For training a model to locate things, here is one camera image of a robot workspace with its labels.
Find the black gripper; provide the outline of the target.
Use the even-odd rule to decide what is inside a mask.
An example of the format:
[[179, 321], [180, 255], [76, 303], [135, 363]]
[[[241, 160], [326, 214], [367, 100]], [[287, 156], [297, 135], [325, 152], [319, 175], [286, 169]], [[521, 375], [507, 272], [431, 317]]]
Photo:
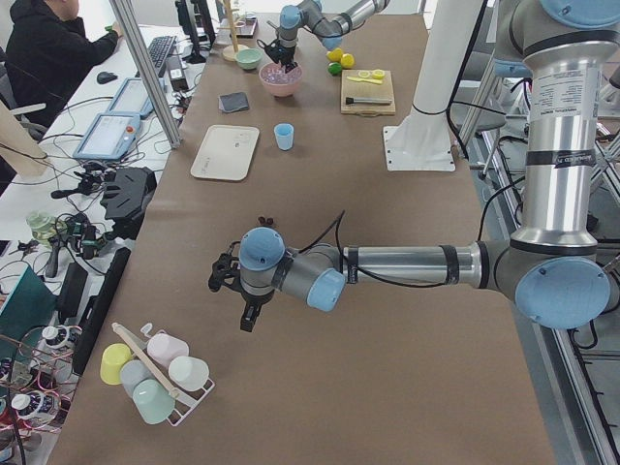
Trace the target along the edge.
[[246, 291], [241, 284], [241, 270], [238, 258], [232, 252], [224, 252], [212, 264], [211, 274], [207, 282], [208, 288], [217, 293], [224, 286], [231, 291], [240, 294], [245, 301], [245, 307], [240, 319], [240, 329], [252, 331], [264, 304], [271, 301], [274, 291], [266, 294]]
[[280, 64], [280, 73], [290, 73], [297, 67], [295, 62], [295, 46], [285, 46], [283, 42], [276, 38], [264, 47], [267, 56], [277, 64]]

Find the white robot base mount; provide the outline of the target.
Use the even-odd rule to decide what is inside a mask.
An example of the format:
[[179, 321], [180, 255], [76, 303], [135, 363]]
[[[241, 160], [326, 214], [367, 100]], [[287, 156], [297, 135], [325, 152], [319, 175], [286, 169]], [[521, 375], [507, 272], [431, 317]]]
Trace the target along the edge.
[[458, 87], [463, 60], [486, 3], [439, 1], [423, 55], [408, 116], [386, 126], [384, 150], [389, 171], [454, 171], [449, 103]]

